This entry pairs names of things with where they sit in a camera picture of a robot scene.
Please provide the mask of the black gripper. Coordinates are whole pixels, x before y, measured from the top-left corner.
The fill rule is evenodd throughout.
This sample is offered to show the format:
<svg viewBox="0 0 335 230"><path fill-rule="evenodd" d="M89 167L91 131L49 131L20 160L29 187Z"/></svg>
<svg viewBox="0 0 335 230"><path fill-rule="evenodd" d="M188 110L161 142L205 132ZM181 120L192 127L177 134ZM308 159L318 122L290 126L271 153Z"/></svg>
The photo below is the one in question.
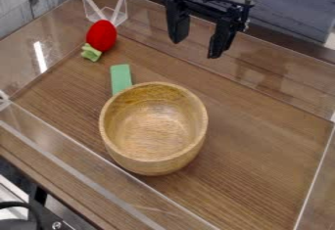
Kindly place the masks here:
<svg viewBox="0 0 335 230"><path fill-rule="evenodd" d="M252 0L165 0L167 32L172 43L177 44L188 36L188 12L218 19L208 58L220 58L231 48L236 32L247 30L254 5Z"/></svg>

